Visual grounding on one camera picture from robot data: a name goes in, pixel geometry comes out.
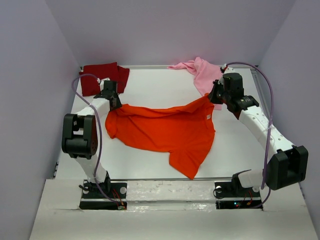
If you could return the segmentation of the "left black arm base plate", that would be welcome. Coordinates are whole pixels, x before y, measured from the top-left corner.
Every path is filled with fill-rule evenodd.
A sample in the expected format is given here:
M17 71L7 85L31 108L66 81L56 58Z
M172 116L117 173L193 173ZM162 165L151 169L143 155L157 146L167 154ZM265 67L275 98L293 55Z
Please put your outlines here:
M81 198L79 208L81 210L108 210L122 211L127 209L127 183L111 182L109 192L101 185L99 190L95 183L85 180L79 185L81 189Z

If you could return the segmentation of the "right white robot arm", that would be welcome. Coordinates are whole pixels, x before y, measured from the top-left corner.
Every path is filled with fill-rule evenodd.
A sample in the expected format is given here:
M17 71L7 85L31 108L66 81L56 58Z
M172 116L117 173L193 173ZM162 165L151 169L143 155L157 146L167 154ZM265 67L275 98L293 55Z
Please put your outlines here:
M214 81L208 98L213 104L225 104L265 150L263 169L244 170L232 176L230 190L235 196L242 196L249 188L268 187L275 191L305 180L308 150L286 139L266 117L258 101L245 95L239 73L223 73L221 79Z

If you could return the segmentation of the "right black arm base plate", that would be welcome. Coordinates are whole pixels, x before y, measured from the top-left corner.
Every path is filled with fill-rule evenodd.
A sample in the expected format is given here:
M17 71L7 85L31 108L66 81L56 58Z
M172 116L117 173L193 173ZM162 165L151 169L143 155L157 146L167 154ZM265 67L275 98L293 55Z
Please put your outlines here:
M262 203L259 191L252 188L234 190L230 181L215 182L212 194L216 199L217 210L250 209Z

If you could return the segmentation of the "orange t-shirt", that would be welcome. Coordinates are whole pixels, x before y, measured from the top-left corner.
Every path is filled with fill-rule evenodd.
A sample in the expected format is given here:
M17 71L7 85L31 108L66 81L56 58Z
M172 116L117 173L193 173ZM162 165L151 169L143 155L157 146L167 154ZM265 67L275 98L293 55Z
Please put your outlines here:
M164 109L124 104L108 113L105 129L129 147L169 153L170 166L192 180L214 142L214 109L206 95Z

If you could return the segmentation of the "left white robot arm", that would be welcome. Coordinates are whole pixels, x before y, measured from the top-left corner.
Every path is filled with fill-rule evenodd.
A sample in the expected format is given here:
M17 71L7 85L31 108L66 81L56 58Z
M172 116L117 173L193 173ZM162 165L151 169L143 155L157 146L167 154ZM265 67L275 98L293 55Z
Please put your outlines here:
M104 198L112 189L111 179L100 161L102 154L102 125L100 115L122 106L118 83L109 78L98 79L100 92L91 102L78 95L85 108L77 113L68 113L63 118L61 148L75 159L86 174L88 187L84 190Z

